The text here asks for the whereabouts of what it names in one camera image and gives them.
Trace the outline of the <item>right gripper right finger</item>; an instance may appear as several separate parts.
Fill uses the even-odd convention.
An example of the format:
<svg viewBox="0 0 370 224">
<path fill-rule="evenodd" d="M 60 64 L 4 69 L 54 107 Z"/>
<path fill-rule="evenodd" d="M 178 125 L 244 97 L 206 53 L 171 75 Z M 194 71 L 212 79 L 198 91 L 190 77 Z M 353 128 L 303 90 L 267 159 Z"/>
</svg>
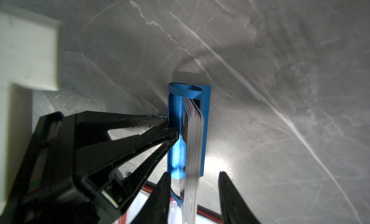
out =
<svg viewBox="0 0 370 224">
<path fill-rule="evenodd" d="M 226 172 L 219 173 L 218 188 L 223 224 L 260 224 Z"/>
</svg>

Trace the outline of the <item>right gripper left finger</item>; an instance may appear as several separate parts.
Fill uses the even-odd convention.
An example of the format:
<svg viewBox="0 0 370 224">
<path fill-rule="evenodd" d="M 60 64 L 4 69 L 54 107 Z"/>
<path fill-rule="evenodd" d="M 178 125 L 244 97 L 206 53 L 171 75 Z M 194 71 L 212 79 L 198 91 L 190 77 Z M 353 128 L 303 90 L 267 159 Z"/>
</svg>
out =
<svg viewBox="0 0 370 224">
<path fill-rule="evenodd" d="M 171 200 L 171 176 L 165 172 L 131 224 L 167 224 Z"/>
</svg>

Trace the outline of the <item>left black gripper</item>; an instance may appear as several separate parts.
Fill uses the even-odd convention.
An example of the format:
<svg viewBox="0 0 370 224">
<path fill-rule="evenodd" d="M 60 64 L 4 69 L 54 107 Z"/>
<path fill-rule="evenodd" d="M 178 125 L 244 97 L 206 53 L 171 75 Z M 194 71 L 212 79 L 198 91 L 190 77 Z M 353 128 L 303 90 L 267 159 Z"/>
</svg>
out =
<svg viewBox="0 0 370 224">
<path fill-rule="evenodd" d="M 112 129 L 159 126 L 167 117 L 85 111 L 39 119 L 3 224 L 112 223 L 123 216 L 179 138 L 152 128 L 111 140 Z"/>
</svg>

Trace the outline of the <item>red card holder wallet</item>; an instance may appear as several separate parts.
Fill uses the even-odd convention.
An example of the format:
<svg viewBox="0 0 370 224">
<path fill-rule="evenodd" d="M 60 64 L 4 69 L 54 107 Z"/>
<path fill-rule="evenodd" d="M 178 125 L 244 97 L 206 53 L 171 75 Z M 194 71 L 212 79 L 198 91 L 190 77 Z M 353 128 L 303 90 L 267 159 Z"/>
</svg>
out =
<svg viewBox="0 0 370 224">
<path fill-rule="evenodd" d="M 147 202 L 155 187 L 156 184 L 152 182 L 147 182 L 133 201 L 128 211 L 122 217 L 116 220 L 114 224 L 130 224 L 138 215 L 144 204 Z M 183 223 L 181 207 L 177 204 L 177 199 L 174 198 L 171 198 L 170 201 L 168 223 Z M 196 224 L 222 224 L 222 217 L 220 214 L 199 205 L 196 215 Z"/>
</svg>

